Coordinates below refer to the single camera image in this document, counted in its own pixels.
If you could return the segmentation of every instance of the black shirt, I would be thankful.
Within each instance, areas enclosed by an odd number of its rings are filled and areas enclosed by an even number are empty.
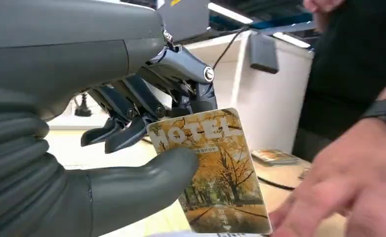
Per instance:
[[[347,0],[315,47],[300,127],[335,139],[386,87],[386,0]]]

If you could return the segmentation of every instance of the autumn tree illustration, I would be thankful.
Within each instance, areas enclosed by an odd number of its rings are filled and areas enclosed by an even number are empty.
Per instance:
[[[195,188],[197,194],[203,201],[203,204],[207,206],[213,205],[213,200],[211,197],[212,188],[207,179],[204,179],[204,178],[196,179],[192,186]]]
[[[250,159],[235,160],[226,149],[220,150],[219,154],[218,163],[222,169],[215,170],[215,173],[231,188],[235,204],[240,205],[241,199],[238,188],[254,173]]]
[[[196,203],[197,205],[200,205],[201,203],[203,203],[203,200],[199,198],[199,196],[197,195],[197,191],[196,191],[196,188],[194,187],[194,181],[191,180],[190,182],[190,187],[191,187],[191,191],[193,191],[193,195],[196,199]]]
[[[226,203],[228,205],[233,205],[233,200],[231,196],[231,189],[221,177],[215,178],[215,192],[219,198],[220,203]]]

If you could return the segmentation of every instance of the white wall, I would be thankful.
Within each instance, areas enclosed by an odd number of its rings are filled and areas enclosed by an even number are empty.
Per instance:
[[[291,152],[313,55],[306,49],[276,40],[280,71],[273,75],[251,69],[249,33],[244,32],[236,39],[215,70],[218,106],[238,110],[251,150]],[[213,65],[232,37],[211,39],[187,48]]]

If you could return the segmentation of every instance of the ceiling light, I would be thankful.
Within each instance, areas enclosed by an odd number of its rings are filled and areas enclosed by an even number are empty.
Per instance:
[[[274,37],[279,38],[281,40],[284,40],[286,42],[292,43],[296,46],[302,47],[302,48],[309,48],[310,44],[303,42],[302,40],[299,40],[297,38],[294,38],[292,36],[285,35],[282,32],[276,32],[273,34]]]
[[[245,17],[245,16],[240,15],[240,14],[238,14],[236,12],[228,10],[228,9],[226,9],[224,7],[221,7],[221,6],[217,5],[217,4],[214,4],[213,2],[209,3],[208,8],[210,10],[212,10],[212,11],[215,11],[215,12],[217,12],[219,14],[222,14],[222,15],[225,15],[227,17],[230,17],[230,18],[232,18],[234,20],[237,20],[239,22],[242,22],[244,24],[250,24],[250,23],[254,22],[253,20],[251,20],[248,17]]]

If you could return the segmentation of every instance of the card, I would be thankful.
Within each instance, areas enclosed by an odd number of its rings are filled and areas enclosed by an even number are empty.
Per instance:
[[[257,150],[251,152],[252,156],[261,160],[267,166],[297,164],[299,158],[280,150]]]
[[[191,185],[179,198],[193,231],[271,233],[250,150],[235,109],[163,120],[147,129],[157,153],[187,147],[200,160]]]

